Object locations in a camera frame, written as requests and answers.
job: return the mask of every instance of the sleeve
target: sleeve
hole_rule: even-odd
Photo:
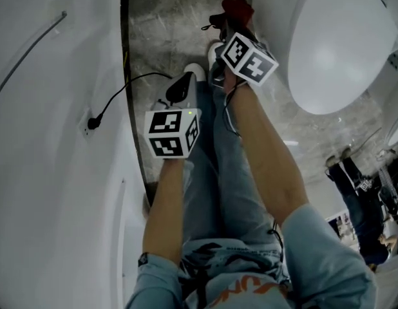
[[[135,291],[126,309],[176,309],[182,307],[178,267],[162,257],[147,255],[139,267]]]
[[[285,255],[302,308],[374,308],[376,287],[362,257],[309,204],[283,223]]]

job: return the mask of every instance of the light blue jeans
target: light blue jeans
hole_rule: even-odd
[[[224,100],[220,88],[198,83],[202,116],[200,136],[185,162],[184,242],[234,238],[247,245],[277,243],[268,234],[273,219],[260,200],[241,140],[223,122]]]

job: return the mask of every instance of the white wall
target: white wall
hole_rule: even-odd
[[[49,25],[52,1],[0,0],[0,82]],[[119,229],[135,242],[125,253],[128,284],[135,278],[144,188],[125,94],[88,141],[76,126],[123,85],[120,1],[72,1],[61,33],[39,43],[0,95],[3,309],[120,306]]]
[[[325,175],[318,182],[305,185],[309,201],[324,219],[330,220],[347,211],[347,207],[335,183]]]

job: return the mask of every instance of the gray stone floor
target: gray stone floor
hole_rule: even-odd
[[[185,65],[198,62],[207,67],[207,50],[218,32],[201,31],[210,15],[222,12],[222,0],[129,0],[129,41],[132,77],[152,71],[178,75]],[[158,178],[162,162],[153,159],[142,137],[144,113],[150,109],[156,89],[163,84],[157,76],[133,83],[137,132],[147,182]],[[273,76],[260,92],[261,103],[289,148],[305,182],[324,177],[325,160],[347,146],[355,150],[381,127],[381,112],[365,93],[349,107],[327,116],[311,115],[300,109],[289,90]],[[382,148],[381,134],[375,135],[355,155],[365,173],[375,170],[374,155]]]

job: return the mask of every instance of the foot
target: foot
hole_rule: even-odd
[[[223,42],[216,42],[210,47],[209,52],[207,53],[207,60],[209,61],[209,71],[211,70],[213,64],[216,62],[215,49],[217,49],[217,47],[220,47],[223,45],[224,45]]]
[[[206,81],[206,73],[205,70],[196,63],[189,64],[185,67],[184,72],[193,72],[196,75],[196,81]]]
[[[351,156],[352,151],[350,147],[347,147],[341,154],[341,160],[347,159]]]
[[[331,156],[327,159],[327,161],[325,162],[325,165],[328,168],[331,168],[333,165],[336,165],[338,163],[338,160],[336,159],[335,156]]]

